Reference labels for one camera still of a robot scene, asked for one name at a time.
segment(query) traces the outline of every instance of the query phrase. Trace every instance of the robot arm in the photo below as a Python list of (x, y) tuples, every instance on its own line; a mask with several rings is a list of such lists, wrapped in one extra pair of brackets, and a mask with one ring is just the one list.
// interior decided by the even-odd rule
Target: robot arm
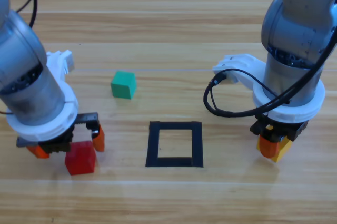
[[(251, 131), (259, 135), (257, 148), (265, 157), (279, 161), (308, 121), (318, 114), (325, 98), (320, 76), (324, 61), (335, 46), (336, 26), (337, 0), (274, 0), (261, 32), (262, 44), (268, 52), (266, 63), (245, 54), (226, 56), (213, 67), (216, 76), (211, 85), (217, 84), (215, 79), (224, 77), (233, 82), (241, 81), (253, 91), (257, 109), (272, 103), (275, 94), (286, 95), (289, 89), (310, 75), (296, 92), (291, 89), (295, 94), (289, 94), (291, 98), (287, 102), (273, 109), (264, 109), (268, 112), (255, 114), (257, 122)], [(254, 75), (265, 87), (246, 74), (231, 69)], [(207, 109), (218, 116), (233, 116), (218, 108), (210, 109), (207, 103), (210, 88), (206, 89), (204, 96)]]
[(84, 123), (94, 148), (103, 152), (98, 114), (78, 114), (76, 96), (65, 82), (74, 68), (72, 53), (46, 53), (30, 27), (34, 21), (28, 26), (10, 10), (9, 0), (0, 0), (0, 6), (0, 99), (10, 111), (7, 120), (18, 134), (17, 146), (38, 158), (69, 152), (74, 126)]

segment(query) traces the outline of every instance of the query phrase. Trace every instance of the red cube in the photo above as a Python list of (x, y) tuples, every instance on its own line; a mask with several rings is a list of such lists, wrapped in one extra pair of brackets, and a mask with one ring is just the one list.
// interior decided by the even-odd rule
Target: red cube
[(95, 171), (96, 153), (92, 141), (72, 142), (65, 156), (70, 175), (88, 174)]

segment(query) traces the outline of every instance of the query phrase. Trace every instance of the green cube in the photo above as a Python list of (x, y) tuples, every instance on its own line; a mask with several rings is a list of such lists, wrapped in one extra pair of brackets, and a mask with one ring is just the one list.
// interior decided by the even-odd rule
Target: green cube
[(115, 98), (132, 99), (137, 88), (134, 73), (118, 71), (111, 81), (112, 95)]

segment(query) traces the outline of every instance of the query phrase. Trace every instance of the wood grain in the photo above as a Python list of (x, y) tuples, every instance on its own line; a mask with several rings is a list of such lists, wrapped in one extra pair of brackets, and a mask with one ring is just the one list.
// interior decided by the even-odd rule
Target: wood grain
[[(64, 153), (38, 160), (18, 149), (1, 117), (0, 223), (337, 223), (335, 53), (320, 114), (278, 164), (256, 150), (254, 118), (218, 118), (202, 102), (224, 55), (266, 59), (260, 31), (271, 1), (39, 0), (34, 31), (47, 51), (73, 52), (67, 81), (81, 112), (99, 112), (106, 152), (94, 174), (71, 177)], [(117, 70), (135, 72), (133, 100), (112, 97)], [(253, 107), (241, 84), (214, 92), (223, 109)], [(201, 121), (205, 168), (146, 168), (153, 120)], [(89, 138), (75, 129), (74, 141)], [(160, 155), (189, 153), (189, 144), (188, 134), (166, 132)]]

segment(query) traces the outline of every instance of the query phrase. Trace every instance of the black square outline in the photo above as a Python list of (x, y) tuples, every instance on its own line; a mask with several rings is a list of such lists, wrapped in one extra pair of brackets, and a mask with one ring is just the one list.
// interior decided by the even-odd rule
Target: black square outline
[[(192, 157), (158, 157), (160, 130), (192, 130)], [(150, 121), (146, 167), (204, 167), (201, 122)]]

